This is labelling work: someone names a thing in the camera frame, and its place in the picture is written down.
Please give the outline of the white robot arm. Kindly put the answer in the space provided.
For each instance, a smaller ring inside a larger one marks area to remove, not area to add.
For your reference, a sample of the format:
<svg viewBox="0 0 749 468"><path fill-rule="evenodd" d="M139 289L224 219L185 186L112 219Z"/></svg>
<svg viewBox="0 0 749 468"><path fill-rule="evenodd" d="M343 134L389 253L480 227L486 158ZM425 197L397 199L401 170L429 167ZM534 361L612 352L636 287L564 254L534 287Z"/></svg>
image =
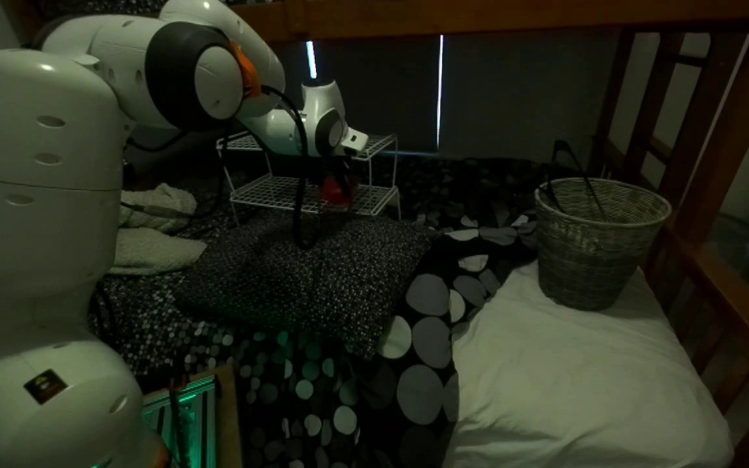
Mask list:
<svg viewBox="0 0 749 468"><path fill-rule="evenodd" d="M137 127L244 125L280 155L364 142L339 88L285 102L268 41L221 0L96 14L0 49L0 468L153 468L127 363L88 329L113 262L121 150Z"/></svg>

